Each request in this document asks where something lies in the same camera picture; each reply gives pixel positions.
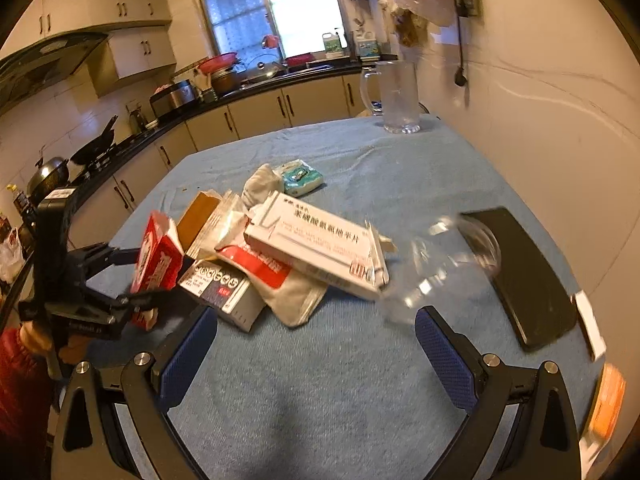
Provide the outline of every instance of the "power cord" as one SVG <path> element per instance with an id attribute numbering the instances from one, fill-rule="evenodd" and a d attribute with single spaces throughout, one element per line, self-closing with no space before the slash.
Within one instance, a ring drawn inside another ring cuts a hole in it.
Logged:
<path id="1" fill-rule="evenodd" d="M 460 15 L 461 11 L 464 12 L 468 16 L 468 10 L 466 9 L 466 4 L 464 0 L 460 0 L 461 4 L 458 5 L 458 0 L 453 0 L 453 4 L 456 7 L 456 24 L 458 26 L 458 51 L 460 54 L 460 65 L 456 70 L 456 75 L 453 78 L 453 81 L 458 86 L 466 85 L 466 77 L 465 77 L 465 58 L 462 53 L 462 29 L 460 27 Z"/>

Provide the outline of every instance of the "blue tablecloth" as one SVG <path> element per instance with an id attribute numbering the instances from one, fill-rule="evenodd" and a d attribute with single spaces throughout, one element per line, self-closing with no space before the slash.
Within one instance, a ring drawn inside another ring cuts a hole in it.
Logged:
<path id="1" fill-rule="evenodd" d="M 577 292 L 564 257 L 516 192 L 440 120 L 423 116 L 421 123 L 418 134 L 395 136 L 382 129 L 380 118 L 336 121 L 188 156 L 133 212 L 112 245 L 138 246 L 152 209 L 178 219 L 199 189 L 241 192 L 261 164 L 302 158 L 326 181 L 305 201 L 354 222 L 369 219 L 401 251 L 440 215 L 506 206 L 566 290 Z M 392 279 L 402 279 L 399 269 L 389 263 Z M 115 295 L 131 272 L 131 266 L 107 269 L 92 286 Z M 480 353 L 533 368 L 546 359 L 557 362 L 580 430 L 602 362 L 590 362 L 578 326 L 525 354 L 490 287 L 472 299 L 435 306 Z M 123 363 L 135 351 L 153 349 L 178 323 L 160 316 L 148 334 L 129 328 L 119 342 L 96 342 L 90 358 L 99 365 Z M 494 467 L 514 412 L 506 411 L 478 478 Z M 330 288 L 308 324 L 295 330 L 268 309 L 250 334 L 220 322 L 189 391 L 169 416 L 210 478 L 371 480 L 423 478 L 465 413 L 450 402 L 412 327 L 386 322 L 373 303 Z"/>

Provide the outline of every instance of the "range hood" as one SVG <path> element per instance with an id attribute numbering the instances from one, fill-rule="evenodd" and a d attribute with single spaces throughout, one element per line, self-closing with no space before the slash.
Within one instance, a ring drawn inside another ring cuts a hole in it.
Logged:
<path id="1" fill-rule="evenodd" d="M 0 64 L 0 115 L 69 77 L 106 39 L 101 32 L 70 32 L 11 54 Z"/>

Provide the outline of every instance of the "black pan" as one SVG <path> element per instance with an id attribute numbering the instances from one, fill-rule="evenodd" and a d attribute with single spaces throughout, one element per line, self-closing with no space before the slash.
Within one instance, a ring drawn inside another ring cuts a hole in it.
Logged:
<path id="1" fill-rule="evenodd" d="M 85 166 L 106 152 L 113 142 L 113 124 L 117 118 L 118 116 L 114 115 L 109 119 L 102 133 L 75 152 L 71 156 L 71 162 L 78 166 Z"/>

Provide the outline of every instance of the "red sleeve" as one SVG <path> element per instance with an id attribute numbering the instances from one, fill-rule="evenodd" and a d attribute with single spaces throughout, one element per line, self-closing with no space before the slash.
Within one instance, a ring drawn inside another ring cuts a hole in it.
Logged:
<path id="1" fill-rule="evenodd" d="M 53 381 L 44 360 L 23 346 L 15 328 L 0 336 L 0 435 L 25 469 L 44 464 Z"/>

